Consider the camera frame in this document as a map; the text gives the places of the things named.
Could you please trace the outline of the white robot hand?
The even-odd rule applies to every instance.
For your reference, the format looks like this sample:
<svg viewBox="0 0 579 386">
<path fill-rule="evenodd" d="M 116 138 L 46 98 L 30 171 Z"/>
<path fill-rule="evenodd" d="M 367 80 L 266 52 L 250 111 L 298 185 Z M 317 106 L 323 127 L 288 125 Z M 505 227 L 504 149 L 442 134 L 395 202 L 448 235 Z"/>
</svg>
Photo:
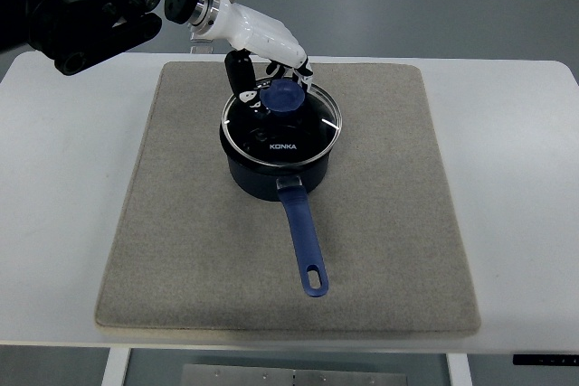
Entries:
<svg viewBox="0 0 579 386">
<path fill-rule="evenodd" d="M 249 56 L 272 62 L 280 73 L 290 71 L 303 91 L 310 91 L 313 70 L 305 50 L 279 20 L 232 0 L 199 0 L 188 20 L 192 37 L 226 40 L 233 52 L 226 70 L 233 95 L 246 104 L 257 101 L 257 84 Z"/>
</svg>

